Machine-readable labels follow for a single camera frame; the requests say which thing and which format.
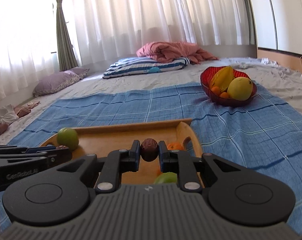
white curtain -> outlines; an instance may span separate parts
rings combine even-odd
[[[250,44],[244,0],[70,0],[82,65],[152,41]]]
[[[54,49],[52,0],[0,0],[0,99],[53,73]]]

pink cloth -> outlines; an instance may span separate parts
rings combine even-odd
[[[17,114],[19,118],[24,117],[27,114],[31,113],[31,109],[35,108],[40,101],[34,101],[33,103],[28,103],[27,106],[16,106],[14,108],[14,112]]]
[[[137,51],[138,57],[150,57],[158,62],[172,62],[178,57],[187,57],[194,64],[205,60],[218,60],[210,52],[201,49],[195,43],[188,42],[151,42]]]

walnut shell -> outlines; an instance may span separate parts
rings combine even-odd
[[[140,146],[140,155],[146,162],[154,161],[159,154],[158,143],[152,138],[145,139]]]

green curtain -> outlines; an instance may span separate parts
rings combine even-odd
[[[77,67],[75,55],[72,49],[67,24],[62,10],[62,0],[57,1],[57,46],[58,62],[60,71],[69,70]]]

blue cloth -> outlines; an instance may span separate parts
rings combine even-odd
[[[105,71],[103,78],[166,72],[184,68],[189,64],[190,60],[187,57],[176,58],[169,63],[160,63],[149,57],[129,57],[113,63]]]
[[[204,152],[279,179],[296,195],[288,224],[302,233],[302,115],[257,84],[245,107],[211,103],[199,83],[58,100],[10,145],[34,147],[63,127],[192,118]]]

